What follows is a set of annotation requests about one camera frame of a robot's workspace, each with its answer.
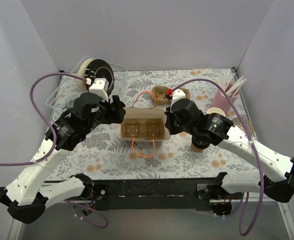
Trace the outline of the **brown pulp cup tray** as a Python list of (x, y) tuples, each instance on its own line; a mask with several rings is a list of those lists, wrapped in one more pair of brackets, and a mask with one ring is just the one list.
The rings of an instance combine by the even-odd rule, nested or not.
[(136, 140), (163, 140), (164, 122), (161, 118), (128, 118), (121, 123), (121, 137)]

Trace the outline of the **kraft paper takeout bag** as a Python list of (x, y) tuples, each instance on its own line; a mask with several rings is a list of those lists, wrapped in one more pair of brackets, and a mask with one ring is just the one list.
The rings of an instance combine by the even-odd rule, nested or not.
[[(125, 116), (121, 124), (116, 124), (116, 137), (131, 142), (131, 148), (138, 156), (149, 159), (156, 153), (156, 143), (171, 139), (168, 128), (165, 124), (167, 116), (165, 110), (157, 107), (141, 108), (131, 106), (125, 107)], [(143, 155), (135, 149), (135, 142), (152, 143), (153, 153)]]

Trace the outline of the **black coffee cup lid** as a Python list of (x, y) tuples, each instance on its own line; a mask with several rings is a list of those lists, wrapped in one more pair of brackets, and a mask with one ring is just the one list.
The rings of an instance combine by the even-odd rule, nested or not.
[(193, 135), (191, 143), (209, 143), (211, 144), (212, 138), (207, 134)]

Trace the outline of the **brown paper coffee cup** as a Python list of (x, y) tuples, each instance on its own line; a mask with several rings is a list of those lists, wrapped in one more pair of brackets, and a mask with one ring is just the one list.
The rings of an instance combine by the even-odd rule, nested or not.
[(200, 153), (202, 151), (204, 151), (205, 149), (207, 149), (210, 146), (209, 143), (191, 143), (191, 149), (196, 152), (196, 153)]

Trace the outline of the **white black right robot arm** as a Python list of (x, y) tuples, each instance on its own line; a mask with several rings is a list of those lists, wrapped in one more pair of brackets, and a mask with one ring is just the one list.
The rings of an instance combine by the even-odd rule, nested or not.
[(171, 135), (186, 132), (192, 136), (192, 144), (197, 149), (214, 145), (258, 169), (254, 173), (219, 173), (216, 182), (209, 187), (217, 198), (224, 199), (239, 192), (261, 193), (280, 203), (288, 203), (292, 198), (294, 157), (269, 149), (219, 113), (204, 114), (186, 98), (167, 107), (165, 114), (165, 126)]

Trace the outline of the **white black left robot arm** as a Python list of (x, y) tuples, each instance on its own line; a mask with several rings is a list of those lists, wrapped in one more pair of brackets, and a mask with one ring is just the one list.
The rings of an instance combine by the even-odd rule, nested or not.
[(43, 186), (56, 166), (86, 139), (98, 125), (120, 124), (126, 113), (118, 95), (103, 100), (95, 93), (83, 93), (72, 108), (64, 111), (45, 134), (31, 161), (6, 187), (0, 187), (0, 203), (12, 218), (30, 224), (50, 206), (73, 197), (91, 198), (93, 181), (79, 173), (68, 180)]

